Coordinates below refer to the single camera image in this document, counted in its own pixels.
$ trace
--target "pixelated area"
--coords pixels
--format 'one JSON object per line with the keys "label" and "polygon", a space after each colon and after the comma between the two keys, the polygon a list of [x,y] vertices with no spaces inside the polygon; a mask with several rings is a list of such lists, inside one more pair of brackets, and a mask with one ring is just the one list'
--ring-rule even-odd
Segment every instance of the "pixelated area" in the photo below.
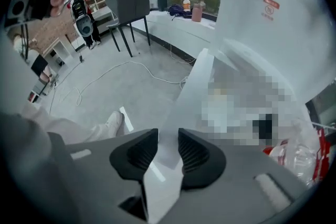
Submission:
{"label": "pixelated area", "polygon": [[237,69],[215,59],[197,127],[227,145],[276,145],[300,133],[291,92],[245,62]]}

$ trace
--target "plastic bag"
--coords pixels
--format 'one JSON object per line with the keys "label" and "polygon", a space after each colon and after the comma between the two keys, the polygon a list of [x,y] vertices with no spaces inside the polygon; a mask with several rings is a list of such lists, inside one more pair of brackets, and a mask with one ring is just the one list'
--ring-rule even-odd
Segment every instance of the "plastic bag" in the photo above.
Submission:
{"label": "plastic bag", "polygon": [[315,130],[315,133],[319,141],[315,148],[312,141],[298,136],[264,149],[266,154],[294,173],[307,187],[323,180],[329,169],[330,143],[325,141],[323,129]]}

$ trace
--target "window sill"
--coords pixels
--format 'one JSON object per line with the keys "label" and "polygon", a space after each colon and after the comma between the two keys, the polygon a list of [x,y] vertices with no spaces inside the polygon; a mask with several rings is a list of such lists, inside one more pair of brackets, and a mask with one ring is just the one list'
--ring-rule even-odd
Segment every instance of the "window sill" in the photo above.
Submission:
{"label": "window sill", "polygon": [[[215,36],[215,22],[202,18],[201,22],[191,19],[170,16],[167,12],[153,10],[147,15],[148,31],[192,57],[197,57],[203,48],[209,48]],[[132,26],[145,31],[143,20],[132,23]]]}

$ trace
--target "gray chair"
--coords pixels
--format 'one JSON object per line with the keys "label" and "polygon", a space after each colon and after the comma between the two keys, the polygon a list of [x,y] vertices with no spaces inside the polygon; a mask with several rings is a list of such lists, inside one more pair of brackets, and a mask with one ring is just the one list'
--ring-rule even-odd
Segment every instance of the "gray chair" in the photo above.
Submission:
{"label": "gray chair", "polygon": [[114,28],[118,28],[130,56],[133,57],[130,47],[128,46],[127,40],[125,38],[124,32],[122,30],[122,27],[127,24],[130,25],[133,42],[135,42],[131,23],[140,19],[143,19],[145,22],[148,45],[149,46],[151,45],[146,21],[146,15],[148,15],[150,12],[149,0],[105,0],[105,3],[112,10],[112,12],[118,17],[118,20],[115,21],[115,24],[108,26],[118,51],[120,51],[120,49],[118,47],[116,38],[114,37],[112,30]]}

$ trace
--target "white cloth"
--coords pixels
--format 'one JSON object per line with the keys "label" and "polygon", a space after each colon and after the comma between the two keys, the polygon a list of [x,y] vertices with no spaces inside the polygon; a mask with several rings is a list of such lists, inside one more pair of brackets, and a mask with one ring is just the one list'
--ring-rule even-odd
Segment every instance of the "white cloth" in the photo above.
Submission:
{"label": "white cloth", "polygon": [[50,116],[41,105],[32,104],[29,101],[26,102],[21,116],[35,121],[46,132],[59,134],[65,144],[77,144],[114,137],[105,124],[96,125],[91,130],[82,128],[73,121]]}
{"label": "white cloth", "polygon": [[[16,38],[14,41],[14,49],[20,54],[20,55],[25,55],[26,53],[26,46],[23,45],[22,47],[22,38]],[[38,51],[30,49],[28,50],[28,57],[27,57],[27,64],[29,65],[29,67],[32,67],[33,63],[35,62],[36,58],[39,56],[40,54],[38,53]]]}

